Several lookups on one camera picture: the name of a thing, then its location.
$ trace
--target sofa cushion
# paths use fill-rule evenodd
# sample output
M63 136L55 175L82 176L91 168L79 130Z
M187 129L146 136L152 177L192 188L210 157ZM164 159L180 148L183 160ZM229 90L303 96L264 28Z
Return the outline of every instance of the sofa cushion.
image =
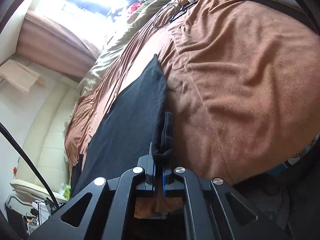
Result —
M24 181L21 179L14 179L10 183L10 185L18 193L27 194L27 195L33 196L37 199L45 199L46 197L50 198L49 193L47 192L47 190L45 188L39 187L33 183L30 183L30 182L27 182L27 181ZM58 202L66 202L67 201L64 196L60 195L57 192L53 192L53 195L56 197Z
M61 183L69 183L69 165L64 149L64 122L71 115L78 98L76 87L76 82L61 77L40 108L22 147L55 192L60 190ZM16 179L43 188L23 159L19 160Z

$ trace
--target black cloth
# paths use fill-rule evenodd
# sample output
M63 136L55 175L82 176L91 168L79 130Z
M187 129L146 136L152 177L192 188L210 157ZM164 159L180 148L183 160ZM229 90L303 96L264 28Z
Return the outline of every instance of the black cloth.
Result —
M81 175L81 169L82 169L82 161L83 161L83 154L79 155L78 161L76 164L72 167L72 173L71 173L71 190L70 190L70 196L72 196L73 191L78 184L78 180Z
M290 198L289 228L295 240L320 238L320 139L296 164L277 179Z
M166 87L154 55L141 76L118 95L103 117L88 145L72 196L97 177L113 179L134 168L139 157L149 153L151 142L155 162L165 158L160 155L172 152L172 115L163 112Z
M5 210L7 212L8 223L11 228L16 232L16 234L23 240L27 239L29 234L27 233L27 222L25 221L25 217L13 210L6 203Z
M18 236L18 234L13 230L13 228L9 225L4 215L0 210L0 239L5 240L22 240Z
M272 175L260 174L233 187L285 230L289 217L289 196L286 188Z
M132 223L132 240L186 239L182 209L168 214L166 219L134 218Z

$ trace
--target brown blanket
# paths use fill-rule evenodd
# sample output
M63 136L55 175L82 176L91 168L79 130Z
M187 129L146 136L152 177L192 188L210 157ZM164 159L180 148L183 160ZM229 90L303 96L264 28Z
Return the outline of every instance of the brown blanket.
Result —
M158 23L171 15L166 9ZM164 29L151 20L79 99L65 141L71 165L154 53L168 82L175 154L200 177L241 181L285 161L320 131L320 38L255 2L199 0ZM144 202L136 216L179 204L160 198L148 208Z

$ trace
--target black metal frame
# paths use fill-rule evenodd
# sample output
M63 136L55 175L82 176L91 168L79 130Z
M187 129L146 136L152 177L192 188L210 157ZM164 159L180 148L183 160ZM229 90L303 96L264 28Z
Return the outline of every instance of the black metal frame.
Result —
M138 169L106 181L97 178L28 238L130 239L136 197L153 197L156 173L166 197L182 197L186 239L290 239L280 227L220 178L199 179L190 170L155 165L151 151Z

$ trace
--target silver screw head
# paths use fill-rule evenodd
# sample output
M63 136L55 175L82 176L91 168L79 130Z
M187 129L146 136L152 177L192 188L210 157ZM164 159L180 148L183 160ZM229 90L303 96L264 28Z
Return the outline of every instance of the silver screw head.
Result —
M141 167L135 167L135 168L132 169L132 171L133 171L134 173L139 174L139 173L143 172L143 168L141 168Z
M106 179L103 178L103 177L98 177L98 178L96 178L96 179L94 180L94 183L95 183L95 185L97 185L97 186L101 186L101 185L103 185L103 183L105 183L105 182L106 182Z
M184 173L186 171L186 169L183 167L176 167L175 171L176 171L176 173Z
M221 178L214 178L213 183L216 185L221 185L223 183L223 179Z

